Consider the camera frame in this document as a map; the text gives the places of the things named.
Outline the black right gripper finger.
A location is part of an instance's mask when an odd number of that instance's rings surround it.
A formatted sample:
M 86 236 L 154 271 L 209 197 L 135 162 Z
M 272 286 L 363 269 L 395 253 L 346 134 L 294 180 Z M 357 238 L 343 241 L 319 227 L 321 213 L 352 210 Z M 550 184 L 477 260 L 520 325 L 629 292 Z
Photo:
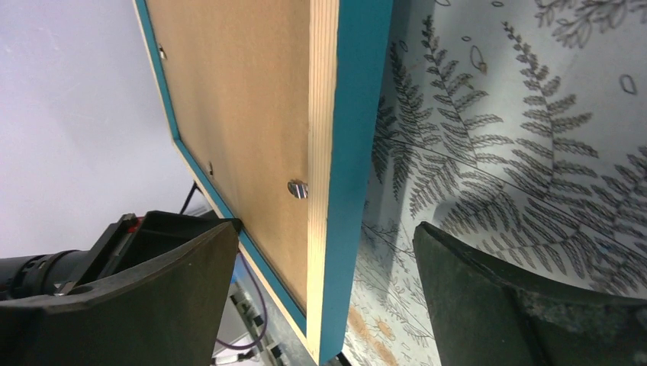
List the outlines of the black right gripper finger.
M 413 247 L 444 365 L 644 365 L 646 302 L 553 281 L 422 222 Z

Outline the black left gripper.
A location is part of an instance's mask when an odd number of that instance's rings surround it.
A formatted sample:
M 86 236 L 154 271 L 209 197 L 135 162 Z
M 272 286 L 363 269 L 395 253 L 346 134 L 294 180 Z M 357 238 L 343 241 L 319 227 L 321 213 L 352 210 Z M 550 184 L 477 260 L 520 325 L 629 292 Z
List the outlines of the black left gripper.
M 128 213 L 89 250 L 3 258 L 1 363 L 209 365 L 237 228 L 213 212 Z M 54 295 L 68 282 L 81 286 Z

